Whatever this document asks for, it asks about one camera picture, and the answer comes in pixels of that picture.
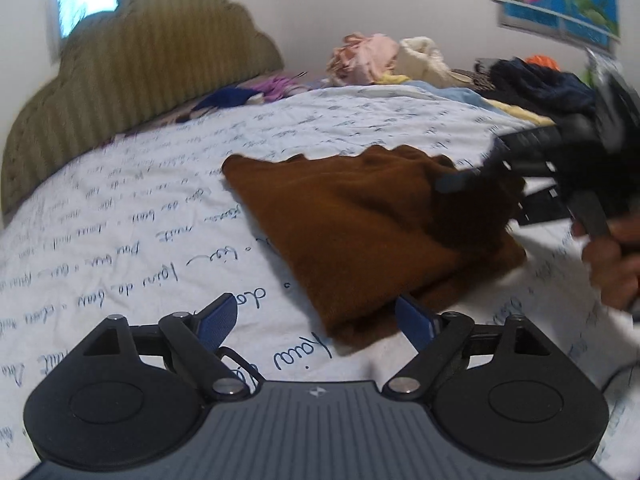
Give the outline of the right hand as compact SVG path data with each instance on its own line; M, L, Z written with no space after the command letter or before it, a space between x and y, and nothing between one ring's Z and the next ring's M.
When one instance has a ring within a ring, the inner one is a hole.
M623 247L639 244L639 215L608 222L610 236L591 237L582 248L591 286L605 307L627 310L639 297L639 254L623 255Z

